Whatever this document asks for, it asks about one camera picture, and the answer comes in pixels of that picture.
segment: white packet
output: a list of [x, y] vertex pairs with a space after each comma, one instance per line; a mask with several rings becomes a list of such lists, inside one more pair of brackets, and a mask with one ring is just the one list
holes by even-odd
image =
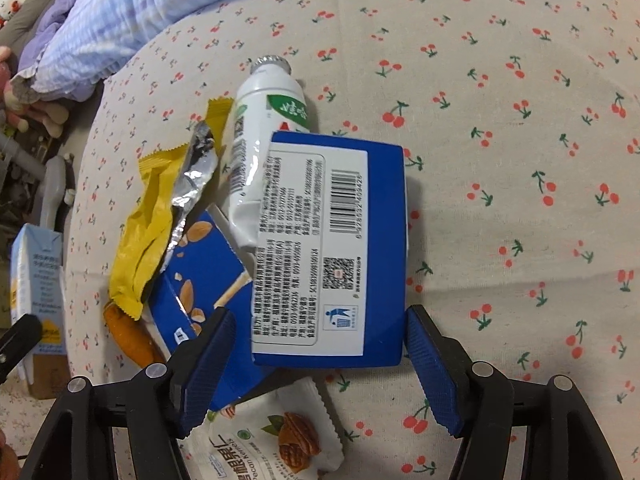
[[344, 461], [342, 443], [310, 377], [225, 408], [195, 428], [181, 447], [191, 477], [198, 480], [318, 480], [319, 473], [336, 471]]

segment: silver foil wrapper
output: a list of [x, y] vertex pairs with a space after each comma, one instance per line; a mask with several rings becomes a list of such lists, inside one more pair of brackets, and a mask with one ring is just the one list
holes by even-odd
[[171, 231], [160, 272], [164, 272], [169, 265], [178, 242], [184, 236], [187, 215], [200, 200], [202, 191], [207, 182], [211, 180], [217, 166], [218, 156], [214, 149], [211, 130], [207, 123], [201, 121], [194, 128], [187, 155], [184, 158], [182, 168], [180, 168], [180, 173], [175, 179], [171, 198], [171, 204], [175, 208], [174, 228]]

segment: blue gripper pad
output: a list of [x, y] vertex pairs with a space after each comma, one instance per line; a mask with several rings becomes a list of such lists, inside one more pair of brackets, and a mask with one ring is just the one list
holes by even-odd
[[[423, 307], [419, 309], [426, 315]], [[407, 311], [406, 348], [437, 423], [458, 436], [465, 425], [458, 406], [458, 388], [417, 312], [415, 306]]]
[[178, 376], [181, 374], [178, 372], [174, 375], [176, 380], [171, 382], [172, 399], [174, 402], [175, 399], [182, 399], [181, 407], [174, 405], [174, 408], [178, 410], [178, 428], [184, 436], [188, 436], [193, 428], [202, 424], [236, 341], [236, 318], [226, 309], [222, 312], [222, 320], [216, 323], [214, 317], [211, 317], [202, 326], [200, 336], [182, 343], [174, 354], [176, 356], [184, 345], [197, 343], [201, 338], [209, 339], [208, 344], [201, 349], [200, 357], [188, 378], [180, 380]]

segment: almond illustration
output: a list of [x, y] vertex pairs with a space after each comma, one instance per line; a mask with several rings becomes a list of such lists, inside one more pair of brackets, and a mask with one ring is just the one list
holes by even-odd
[[196, 323], [204, 323], [207, 318], [204, 317], [204, 312], [201, 309], [194, 308], [191, 311], [191, 320], [195, 321]]
[[190, 242], [199, 242], [207, 236], [213, 229], [210, 222], [200, 221], [192, 225], [187, 231], [187, 240]]
[[193, 310], [193, 283], [191, 280], [184, 282], [180, 288], [180, 303], [187, 314]]

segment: green label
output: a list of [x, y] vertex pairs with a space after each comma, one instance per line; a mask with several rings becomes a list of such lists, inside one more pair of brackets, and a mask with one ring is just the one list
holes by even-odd
[[267, 101], [271, 108], [277, 111], [281, 116], [293, 121], [305, 129], [308, 127], [308, 115], [306, 114], [306, 105], [293, 97], [286, 95], [267, 95]]

